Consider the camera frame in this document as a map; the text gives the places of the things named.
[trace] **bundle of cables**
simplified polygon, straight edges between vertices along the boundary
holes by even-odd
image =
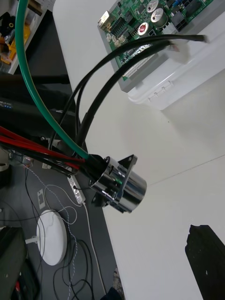
[[[59,121],[59,124],[56,122],[56,120],[53,118],[53,116],[50,114],[48,109],[46,108],[45,104],[43,103],[40,95],[38,94],[35,85],[33,83],[33,80],[30,75],[30,71],[28,68],[26,55],[25,55],[25,49],[24,49],[24,43],[23,43],[23,31],[24,31],[24,21],[25,21],[25,12],[28,5],[28,0],[19,0],[17,14],[16,14],[16,22],[15,22],[15,38],[16,38],[16,50],[19,60],[19,65],[21,69],[22,76],[24,78],[24,81],[26,83],[27,89],[34,100],[35,104],[37,105],[38,109],[42,113],[42,115],[45,117],[45,119],[48,121],[48,123],[52,126],[54,129],[54,134],[52,135],[49,147],[46,149],[45,147],[42,147],[34,142],[30,142],[26,139],[21,139],[21,137],[11,136],[12,139],[1,137],[0,138],[0,144],[3,147],[8,147],[8,149],[14,149],[16,151],[21,151],[26,155],[29,155],[30,157],[33,157],[39,161],[48,161],[47,164],[51,165],[52,168],[57,169],[59,172],[69,174],[70,171],[66,170],[64,167],[61,166],[61,163],[63,162],[64,165],[73,167],[75,169],[81,169],[83,170],[83,166],[87,160],[90,160],[90,157],[93,159],[91,155],[89,155],[85,150],[82,149],[82,145],[85,142],[88,130],[91,126],[91,123],[94,119],[94,116],[98,110],[98,108],[101,106],[104,98],[110,91],[110,89],[114,86],[114,84],[137,62],[140,60],[149,57],[169,45],[172,45],[172,40],[174,39],[185,39],[185,40],[192,40],[192,41],[200,41],[200,42],[206,42],[205,36],[202,35],[161,35],[161,36],[153,36],[153,37],[143,37],[138,40],[134,40],[131,42],[127,42],[126,44],[122,45],[109,55],[107,55],[104,59],[102,59],[77,85],[76,89],[68,99],[64,110],[62,117]],[[108,63],[110,60],[115,58],[116,56],[126,52],[129,49],[136,48],[138,46],[142,45],[151,45],[135,57],[131,58],[127,63],[125,63],[105,84],[105,86],[102,88],[102,90],[99,92],[95,100],[93,101],[92,105],[90,106],[89,110],[87,111],[81,125],[79,123],[79,107],[81,102],[81,97],[83,94],[83,90],[88,82],[88,80],[91,78],[91,76],[100,69],[103,65]],[[61,128],[61,124],[72,104],[74,101],[74,97],[79,92],[78,99],[77,99],[77,105],[76,105],[76,124],[75,124],[75,131],[76,131],[76,141],[73,141],[66,132]],[[73,158],[67,157],[63,154],[59,154],[57,152],[52,151],[52,144],[55,139],[56,134],[58,134],[61,139],[74,151]],[[79,156],[82,159],[74,159],[74,156]]]

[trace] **connector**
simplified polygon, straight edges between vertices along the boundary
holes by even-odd
[[[71,176],[69,175],[67,179],[73,190],[73,193],[77,200],[77,203],[82,204],[85,201],[85,196],[84,196],[82,190],[78,189],[78,188],[80,188],[80,185],[79,185],[78,181],[76,180],[76,177],[74,175],[71,175]]]
[[[111,205],[120,212],[132,212],[143,200],[147,183],[132,171],[137,157],[131,155],[119,162],[106,157],[104,172],[90,187],[96,191],[92,203],[96,206]]]

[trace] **white connector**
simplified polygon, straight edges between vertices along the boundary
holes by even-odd
[[[78,188],[80,188],[80,185],[79,185],[78,181],[76,180],[75,176],[74,175],[68,176],[68,181],[74,192],[74,196],[77,200],[77,203],[82,204],[85,201],[85,197],[84,197],[82,190],[78,189]]]

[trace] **white table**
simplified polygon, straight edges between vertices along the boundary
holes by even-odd
[[[72,88],[106,55],[97,21],[113,3],[55,3]],[[81,119],[112,74],[108,64],[91,79]],[[135,171],[148,183],[132,214],[104,209],[127,300],[202,299],[184,248],[191,224],[209,224],[225,243],[224,82],[223,71],[163,112],[132,104],[116,84],[95,116],[89,152],[118,160],[136,154]]]

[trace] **white round device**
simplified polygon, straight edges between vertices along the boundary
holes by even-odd
[[[67,232],[59,213],[45,210],[38,219],[37,245],[43,260],[50,266],[60,263],[67,250]]]

